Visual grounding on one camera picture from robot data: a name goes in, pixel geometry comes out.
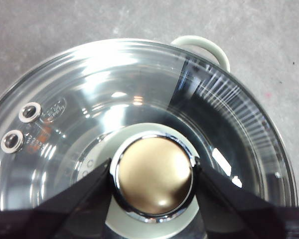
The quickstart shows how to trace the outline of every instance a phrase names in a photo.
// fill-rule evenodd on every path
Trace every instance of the glass surface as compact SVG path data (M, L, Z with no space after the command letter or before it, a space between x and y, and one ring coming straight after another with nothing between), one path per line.
M39 103L42 115L22 123L18 112L28 102ZM276 205L297 204L277 132L230 74L172 46L106 40L49 60L1 99L0 141L19 129L24 145L14 154L0 147L0 210L53 197L106 160L91 157L96 145L144 122L177 130L237 186Z

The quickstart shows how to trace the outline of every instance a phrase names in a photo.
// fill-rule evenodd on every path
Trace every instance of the glass lid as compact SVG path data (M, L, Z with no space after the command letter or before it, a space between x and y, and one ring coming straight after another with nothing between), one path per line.
M51 58L0 99L0 211L40 205L145 132L172 135L238 187L275 205L297 204L277 131L232 75L173 46L113 39ZM129 215L112 197L105 233L204 237L195 197L181 213L155 223Z

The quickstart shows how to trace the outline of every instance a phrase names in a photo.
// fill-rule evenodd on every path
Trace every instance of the lid knob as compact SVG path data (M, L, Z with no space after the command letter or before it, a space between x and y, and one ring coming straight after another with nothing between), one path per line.
M118 179L125 200L145 214L161 215L180 206L191 189L188 155L166 137L141 138L121 156Z

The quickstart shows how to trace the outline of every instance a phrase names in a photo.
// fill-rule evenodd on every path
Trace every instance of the pot handle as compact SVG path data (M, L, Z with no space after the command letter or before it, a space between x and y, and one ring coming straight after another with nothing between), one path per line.
M194 45L210 52L219 62L219 65L230 72L230 64L225 52L214 42L201 36L180 36L171 42L174 46Z

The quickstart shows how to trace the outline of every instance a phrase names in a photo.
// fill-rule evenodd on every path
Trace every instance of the chrome ring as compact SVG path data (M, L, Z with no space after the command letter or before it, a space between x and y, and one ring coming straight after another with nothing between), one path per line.
M35 108L35 112L33 115L31 115L30 117L26 117L23 115L24 111L26 110L27 107L34 107ZM35 121L36 119L38 119L41 115L41 105L38 104L37 102L29 102L27 104L25 104L21 110L19 111L18 117L19 120L23 123L30 123Z
M6 140L9 136L15 134L17 139L16 139L16 143L13 147L7 147L6 146ZM1 140L1 149L5 152L5 153L15 153L17 152L23 145L23 134L20 130L11 130L8 133L6 133Z
M162 138L167 138L173 142L175 142L177 145L179 145L186 155L188 156L188 159L191 164L191 182L190 182L190 188L188 190L188 193L183 200L183 202L178 205L175 209L164 213L164 214L148 214L148 213L143 213L133 206L131 206L123 197L123 193L120 188L120 183L119 183L119 166L120 166L120 161L122 159L122 156L124 152L129 148L131 144L134 142L140 140L140 139L146 139L146 138L154 138L154 137L162 137ZM186 145L180 141L178 138L176 138L173 135L170 135L168 133L162 133L159 131L144 131L142 133L138 133L136 135L133 135L132 137L128 138L125 140L121 146L118 148L116 153L113 156L111 166L110 166L110 175L113 180L113 184L115 187L115 193L114 196L119 203L119 205L125 210L125 212L139 220L145 223L162 223L166 221L170 221L171 219L179 216L182 214L186 208L188 207L189 203L191 202L194 192L193 192L193 185L194 185L194 167L196 166L196 160L193 154L189 151L189 149L186 147Z

